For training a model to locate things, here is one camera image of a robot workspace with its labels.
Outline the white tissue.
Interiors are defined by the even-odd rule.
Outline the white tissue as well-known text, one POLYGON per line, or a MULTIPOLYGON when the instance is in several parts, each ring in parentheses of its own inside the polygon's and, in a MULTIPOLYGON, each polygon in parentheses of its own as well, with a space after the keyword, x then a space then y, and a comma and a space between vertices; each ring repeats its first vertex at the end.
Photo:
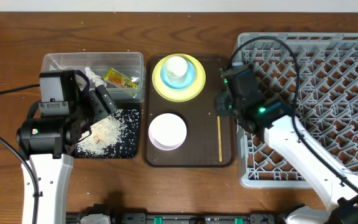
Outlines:
POLYGON ((102 77, 95 74, 89 67, 85 68, 85 75, 94 84, 95 87, 107 87, 107 83, 102 79, 102 77))

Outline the wooden chopstick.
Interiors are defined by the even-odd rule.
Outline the wooden chopstick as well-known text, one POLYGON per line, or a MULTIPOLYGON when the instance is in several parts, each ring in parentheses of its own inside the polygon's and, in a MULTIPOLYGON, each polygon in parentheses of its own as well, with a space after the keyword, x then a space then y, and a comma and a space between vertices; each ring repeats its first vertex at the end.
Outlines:
POLYGON ((223 151, 222 151, 222 142, 221 142, 221 118, 217 116, 217 127, 218 127, 218 153, 219 153, 219 162, 223 161, 223 151))

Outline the yellow green snack wrapper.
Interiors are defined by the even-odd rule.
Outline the yellow green snack wrapper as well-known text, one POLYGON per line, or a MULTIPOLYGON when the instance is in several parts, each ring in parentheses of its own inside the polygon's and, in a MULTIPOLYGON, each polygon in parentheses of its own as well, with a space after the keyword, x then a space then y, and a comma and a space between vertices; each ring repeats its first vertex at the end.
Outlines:
POLYGON ((110 68, 103 76, 102 79, 118 88, 136 88, 135 84, 129 77, 114 68, 110 68))

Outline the yellow plate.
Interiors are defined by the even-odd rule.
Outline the yellow plate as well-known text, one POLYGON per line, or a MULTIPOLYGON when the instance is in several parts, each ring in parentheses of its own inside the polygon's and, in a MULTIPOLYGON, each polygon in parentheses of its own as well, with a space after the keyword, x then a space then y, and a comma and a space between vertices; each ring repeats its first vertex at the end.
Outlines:
POLYGON ((152 83, 156 92, 166 100, 184 102, 193 99, 201 93, 206 83, 206 72, 200 61, 193 56, 187 54, 172 54, 164 56, 157 62, 152 72, 152 83), (164 84, 162 79, 161 72, 163 71, 164 63, 170 57, 174 56, 183 57, 185 60, 189 61, 195 69, 195 80, 184 90, 174 90, 164 84))

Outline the light blue bowl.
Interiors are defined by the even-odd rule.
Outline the light blue bowl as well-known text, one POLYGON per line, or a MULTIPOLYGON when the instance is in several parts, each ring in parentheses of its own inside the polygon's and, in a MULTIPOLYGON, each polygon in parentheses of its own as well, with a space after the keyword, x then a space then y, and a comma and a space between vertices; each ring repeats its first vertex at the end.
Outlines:
POLYGON ((160 77, 166 86, 174 90, 184 90, 195 81, 196 72, 194 65, 188 60, 185 60, 185 62, 187 64, 187 71, 181 77, 176 78, 171 77, 166 71, 166 64, 163 65, 160 77))

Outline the white cup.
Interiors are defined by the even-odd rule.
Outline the white cup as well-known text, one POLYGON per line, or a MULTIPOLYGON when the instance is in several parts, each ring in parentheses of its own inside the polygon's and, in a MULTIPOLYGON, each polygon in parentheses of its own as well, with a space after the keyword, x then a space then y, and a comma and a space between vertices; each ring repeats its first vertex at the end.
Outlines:
POLYGON ((171 84, 181 85, 186 79, 188 64, 183 57, 172 56, 165 62, 163 70, 171 84))

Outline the white bowl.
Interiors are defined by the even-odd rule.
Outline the white bowl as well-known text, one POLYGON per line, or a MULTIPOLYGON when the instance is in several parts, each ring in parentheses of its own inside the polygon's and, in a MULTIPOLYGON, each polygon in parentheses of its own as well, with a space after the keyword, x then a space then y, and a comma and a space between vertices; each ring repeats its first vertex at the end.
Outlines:
POLYGON ((151 121, 148 135, 150 142, 156 148, 172 151, 185 142, 187 136, 186 123, 176 114, 160 114, 151 121))

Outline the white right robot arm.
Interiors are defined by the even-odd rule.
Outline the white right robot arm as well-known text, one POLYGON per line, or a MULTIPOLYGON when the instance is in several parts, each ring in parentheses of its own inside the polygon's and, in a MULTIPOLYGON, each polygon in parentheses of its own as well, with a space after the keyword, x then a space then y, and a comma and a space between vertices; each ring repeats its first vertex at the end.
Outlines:
POLYGON ((221 71, 226 90, 217 97, 219 114, 232 116, 279 153, 309 183, 326 207, 302 205, 277 223, 358 223, 358 175, 342 165, 305 129, 293 108, 266 99, 247 65, 221 71))

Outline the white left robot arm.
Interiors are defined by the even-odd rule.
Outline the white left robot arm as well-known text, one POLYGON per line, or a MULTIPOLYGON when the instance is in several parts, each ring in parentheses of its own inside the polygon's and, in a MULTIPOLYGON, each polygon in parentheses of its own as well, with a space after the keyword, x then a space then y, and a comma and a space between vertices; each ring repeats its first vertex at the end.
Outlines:
POLYGON ((80 70, 40 74, 41 100, 17 130, 25 194, 23 223, 65 223, 67 191, 76 145, 92 125, 117 111, 107 89, 90 89, 80 70))

